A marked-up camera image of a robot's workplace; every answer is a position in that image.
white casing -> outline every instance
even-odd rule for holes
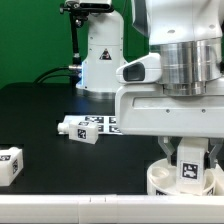
[[[0,150],[0,186],[9,186],[23,169],[22,149]]]
[[[116,69],[126,63],[123,58],[123,19],[116,11],[88,18],[88,56],[82,63],[82,80],[77,88],[96,93],[115,93],[120,87]],[[101,59],[105,50],[111,60]]]
[[[128,66],[132,66],[134,64],[141,63],[145,68],[145,79],[143,81],[132,81],[131,83],[152,83],[158,81],[162,77],[162,69],[161,69],[161,56],[157,53],[149,53],[149,55],[142,57],[138,60],[135,60],[131,63],[128,63]],[[123,71],[126,68],[126,65],[121,66],[117,69],[117,81],[126,84],[130,83],[124,80]]]
[[[123,134],[224,138],[224,77],[206,94],[168,97],[159,84],[122,86],[116,94],[117,126]]]
[[[147,0],[150,45],[222,37],[223,0]]]

white block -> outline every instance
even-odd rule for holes
[[[0,150],[0,186],[9,186],[22,169],[22,149]]]
[[[177,149],[177,190],[202,195],[205,186],[204,155],[208,139],[183,138]]]
[[[72,121],[69,124],[69,139],[95,144],[98,139],[98,124],[89,121]]]

green wall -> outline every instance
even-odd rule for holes
[[[13,82],[33,82],[49,69],[71,64],[69,17],[68,14],[60,15],[60,3],[64,0],[1,1],[0,88]],[[124,0],[113,0],[113,4],[121,12]],[[124,56],[131,61],[147,54],[148,40],[132,28],[130,0],[124,19]],[[79,36],[82,37],[80,52],[84,59],[85,27],[79,29]]]

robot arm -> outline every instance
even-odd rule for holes
[[[115,100],[118,127],[124,134],[159,136],[168,162],[165,166],[156,162],[155,168],[176,167],[175,194],[203,195],[205,170],[216,168],[224,139],[220,66],[224,0],[133,0],[132,6],[134,26],[144,35],[149,33],[153,51],[117,69],[118,80],[125,84]],[[142,13],[145,19],[141,20],[138,14]],[[161,72],[158,80],[155,69]],[[170,137],[183,138],[174,164]],[[155,194],[150,189],[155,185],[151,174],[148,192]],[[216,181],[221,178],[224,173],[214,174]],[[161,194],[166,194],[166,187]],[[224,192],[224,186],[218,187]]]

black table surface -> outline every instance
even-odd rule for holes
[[[78,96],[67,84],[17,83],[0,90],[0,148],[20,147],[24,157],[22,175],[0,187],[1,194],[147,194],[147,168],[165,158],[157,137],[72,141],[57,132],[65,115],[114,115],[114,101]]]

